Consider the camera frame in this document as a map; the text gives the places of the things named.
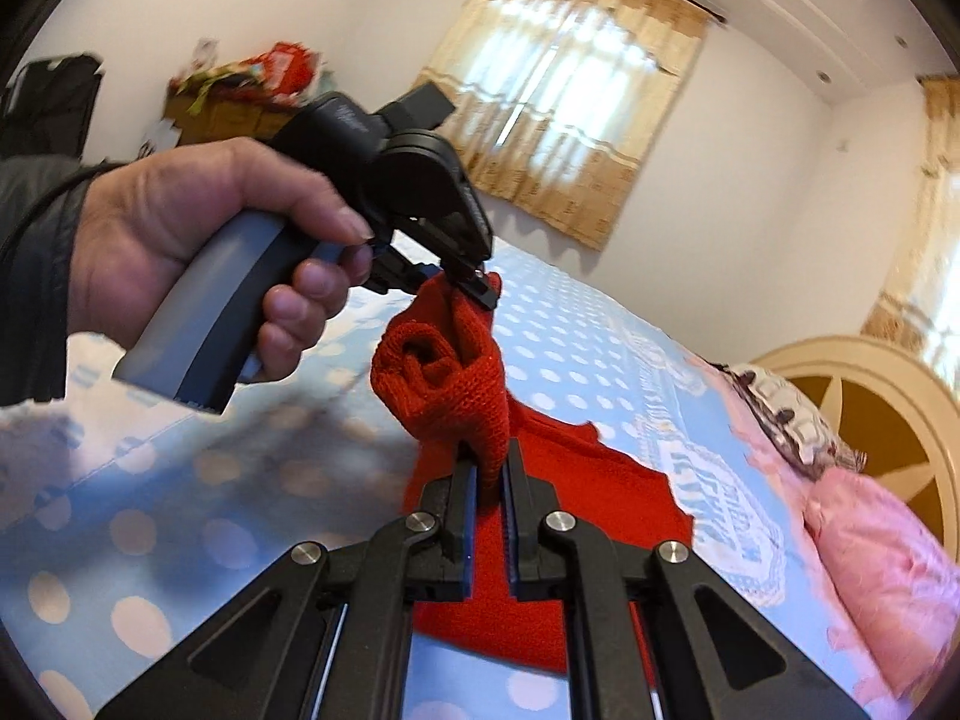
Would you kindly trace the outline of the black jacket sleeve forearm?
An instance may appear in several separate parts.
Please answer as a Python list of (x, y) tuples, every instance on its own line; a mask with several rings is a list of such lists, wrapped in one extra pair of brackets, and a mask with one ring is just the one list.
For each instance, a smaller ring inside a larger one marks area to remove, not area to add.
[(86, 191), (112, 163), (2, 161), (2, 403), (65, 395), (70, 262)]

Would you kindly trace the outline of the person's left hand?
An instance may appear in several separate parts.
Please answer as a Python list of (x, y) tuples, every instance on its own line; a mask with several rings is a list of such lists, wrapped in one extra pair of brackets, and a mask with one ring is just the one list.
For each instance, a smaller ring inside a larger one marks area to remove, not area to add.
[(68, 282), (68, 333), (99, 333), (122, 348), (140, 338), (185, 267), (241, 211), (291, 218), (343, 247), (308, 259), (263, 298), (259, 382), (295, 372), (348, 289), (370, 276), (373, 237), (327, 177), (249, 138), (171, 149), (96, 177), (86, 191)]

